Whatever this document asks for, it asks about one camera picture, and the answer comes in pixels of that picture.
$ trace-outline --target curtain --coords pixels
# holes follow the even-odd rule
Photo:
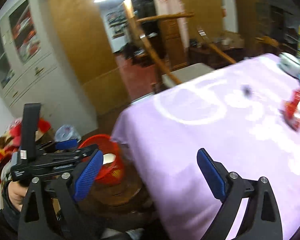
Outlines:
[[[154,0],[157,15],[184,12],[182,0]],[[186,18],[179,18],[178,25],[184,48],[189,47],[189,33]]]

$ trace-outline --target red plastic bucket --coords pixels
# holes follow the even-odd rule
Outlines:
[[[95,180],[98,183],[115,185],[119,184],[124,176],[124,165],[120,157],[119,147],[116,143],[110,141],[107,134],[98,134],[86,139],[79,148],[84,148],[92,144],[97,144],[103,155],[112,153],[115,160],[109,164],[102,165]]]

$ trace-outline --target silver bolt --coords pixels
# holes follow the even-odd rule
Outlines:
[[[63,179],[68,179],[70,177],[70,173],[69,172],[65,172],[64,174],[61,175],[61,177]]]
[[[38,177],[34,177],[33,179],[32,179],[32,183],[38,183],[39,182],[39,178]]]
[[[232,179],[237,179],[237,178],[238,178],[238,174],[235,173],[235,172],[230,172],[230,177],[231,177]]]
[[[262,183],[268,183],[268,179],[266,177],[261,177],[260,180]]]

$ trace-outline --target hand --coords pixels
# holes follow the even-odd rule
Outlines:
[[[28,191],[27,187],[22,187],[18,181],[12,181],[8,185],[9,199],[16,209],[21,211],[22,201]]]

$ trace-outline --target brass handle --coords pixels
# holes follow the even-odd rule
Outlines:
[[[18,92],[19,91],[15,92],[14,95],[12,96],[12,98],[14,98],[18,94]]]
[[[35,75],[39,75],[44,70],[44,67],[40,70],[38,70],[38,67],[35,67]]]

